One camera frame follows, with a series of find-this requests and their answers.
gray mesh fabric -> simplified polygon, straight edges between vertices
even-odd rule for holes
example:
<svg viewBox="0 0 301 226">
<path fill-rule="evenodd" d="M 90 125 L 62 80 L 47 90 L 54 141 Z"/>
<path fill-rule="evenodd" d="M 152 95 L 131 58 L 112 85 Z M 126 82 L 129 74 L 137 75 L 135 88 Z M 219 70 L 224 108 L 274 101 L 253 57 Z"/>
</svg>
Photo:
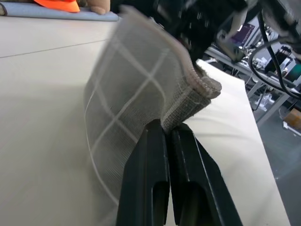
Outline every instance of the gray mesh fabric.
<svg viewBox="0 0 301 226">
<path fill-rule="evenodd" d="M 108 197 L 99 202 L 116 207 L 124 165 L 144 126 L 161 119 L 168 133 L 221 90 L 203 70 L 195 71 L 177 40 L 134 9 L 125 11 L 84 98 L 89 150 Z M 113 225 L 116 210 L 108 216 L 104 224 Z"/>
</svg>

gray floor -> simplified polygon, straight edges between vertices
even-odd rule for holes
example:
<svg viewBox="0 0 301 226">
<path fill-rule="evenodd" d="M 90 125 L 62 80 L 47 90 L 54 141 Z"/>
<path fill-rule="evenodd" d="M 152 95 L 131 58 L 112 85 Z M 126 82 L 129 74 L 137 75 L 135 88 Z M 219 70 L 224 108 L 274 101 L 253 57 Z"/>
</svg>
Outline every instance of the gray floor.
<svg viewBox="0 0 301 226">
<path fill-rule="evenodd" d="M 301 137 L 282 128 L 275 112 L 259 132 L 292 226 L 301 225 Z"/>
</svg>

fabric with white grid lines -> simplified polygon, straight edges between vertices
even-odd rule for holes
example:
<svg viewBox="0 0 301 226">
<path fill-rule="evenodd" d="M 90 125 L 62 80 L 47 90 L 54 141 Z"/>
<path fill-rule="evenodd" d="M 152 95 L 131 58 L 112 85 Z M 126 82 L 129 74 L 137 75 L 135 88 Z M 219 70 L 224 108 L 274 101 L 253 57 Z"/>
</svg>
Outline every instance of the fabric with white grid lines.
<svg viewBox="0 0 301 226">
<path fill-rule="evenodd" d="M 193 68 L 186 49 L 132 8 L 98 59 L 85 89 L 87 140 L 114 225 L 125 163 L 144 126 L 165 132 L 210 104 L 221 86 Z"/>
</svg>

blue cloth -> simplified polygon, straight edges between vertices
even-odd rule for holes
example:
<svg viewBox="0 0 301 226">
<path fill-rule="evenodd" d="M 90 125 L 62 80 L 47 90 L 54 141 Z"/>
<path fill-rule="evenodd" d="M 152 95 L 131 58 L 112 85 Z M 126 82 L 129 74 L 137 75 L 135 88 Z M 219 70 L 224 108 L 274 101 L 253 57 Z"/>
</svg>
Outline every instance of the blue cloth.
<svg viewBox="0 0 301 226">
<path fill-rule="evenodd" d="M 31 3 L 0 2 L 6 11 L 6 16 L 67 19 L 67 20 L 94 20 L 94 21 L 118 21 L 119 16 L 109 12 L 98 15 L 88 8 L 80 8 L 79 13 L 69 13 L 50 9 Z"/>
</svg>

plush toy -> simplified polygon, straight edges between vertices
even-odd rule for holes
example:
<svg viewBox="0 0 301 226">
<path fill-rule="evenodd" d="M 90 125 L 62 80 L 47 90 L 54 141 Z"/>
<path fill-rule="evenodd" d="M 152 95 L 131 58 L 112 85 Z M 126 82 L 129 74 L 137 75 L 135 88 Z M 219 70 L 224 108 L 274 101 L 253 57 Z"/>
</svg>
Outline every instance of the plush toy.
<svg viewBox="0 0 301 226">
<path fill-rule="evenodd" d="M 36 3 L 34 0 L 0 0 L 0 2 Z M 100 15 L 110 11 L 110 0 L 76 0 L 76 2 L 79 7 L 89 7 L 92 12 Z M 0 15 L 4 15 L 4 13 L 5 12 L 0 5 Z"/>
</svg>

